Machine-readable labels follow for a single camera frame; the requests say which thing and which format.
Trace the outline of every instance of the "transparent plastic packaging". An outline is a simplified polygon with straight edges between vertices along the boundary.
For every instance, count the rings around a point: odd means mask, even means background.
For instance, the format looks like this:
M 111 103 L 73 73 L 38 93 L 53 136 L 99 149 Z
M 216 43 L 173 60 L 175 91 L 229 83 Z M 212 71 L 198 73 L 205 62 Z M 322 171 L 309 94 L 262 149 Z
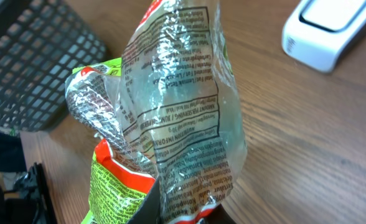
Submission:
M 153 1 L 121 77 L 88 69 L 66 86 L 118 162 L 160 178 L 164 223 L 195 222 L 233 189 L 247 148 L 218 0 Z

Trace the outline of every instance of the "perforated basket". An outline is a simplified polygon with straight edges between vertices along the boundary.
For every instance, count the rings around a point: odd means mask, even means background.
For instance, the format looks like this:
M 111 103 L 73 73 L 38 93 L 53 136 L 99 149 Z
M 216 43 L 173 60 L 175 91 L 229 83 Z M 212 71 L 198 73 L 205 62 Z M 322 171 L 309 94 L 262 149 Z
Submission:
M 0 127 L 45 129 L 67 111 L 72 68 L 104 61 L 104 43 L 63 1 L 0 2 Z

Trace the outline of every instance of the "gray basket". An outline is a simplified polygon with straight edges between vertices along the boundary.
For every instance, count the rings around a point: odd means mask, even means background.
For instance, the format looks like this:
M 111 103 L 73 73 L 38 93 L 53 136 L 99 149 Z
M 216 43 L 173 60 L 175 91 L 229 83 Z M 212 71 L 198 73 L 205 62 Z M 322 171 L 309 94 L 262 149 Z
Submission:
M 3 1 L 0 127 L 45 129 L 67 111 L 64 81 L 72 69 L 104 61 L 106 49 L 62 1 Z

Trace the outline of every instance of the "white electronic device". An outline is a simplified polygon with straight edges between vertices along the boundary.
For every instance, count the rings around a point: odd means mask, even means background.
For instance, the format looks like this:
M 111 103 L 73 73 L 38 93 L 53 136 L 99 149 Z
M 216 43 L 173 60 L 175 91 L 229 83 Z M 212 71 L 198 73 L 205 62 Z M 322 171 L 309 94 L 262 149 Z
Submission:
M 283 49 L 320 72 L 331 72 L 365 25 L 366 0 L 302 0 L 285 23 Z

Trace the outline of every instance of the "wood grain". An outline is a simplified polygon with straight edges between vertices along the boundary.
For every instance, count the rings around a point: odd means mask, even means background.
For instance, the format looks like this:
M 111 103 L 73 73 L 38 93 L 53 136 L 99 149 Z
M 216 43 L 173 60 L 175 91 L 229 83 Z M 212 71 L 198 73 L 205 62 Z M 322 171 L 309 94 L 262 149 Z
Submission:
M 68 2 L 119 57 L 150 1 Z M 366 38 L 332 74 L 311 70 L 281 49 L 297 3 L 222 1 L 249 148 L 223 205 L 237 223 L 366 223 Z M 58 221 L 79 223 L 88 210 L 91 131 L 67 117 L 22 140 L 27 165 L 45 163 Z

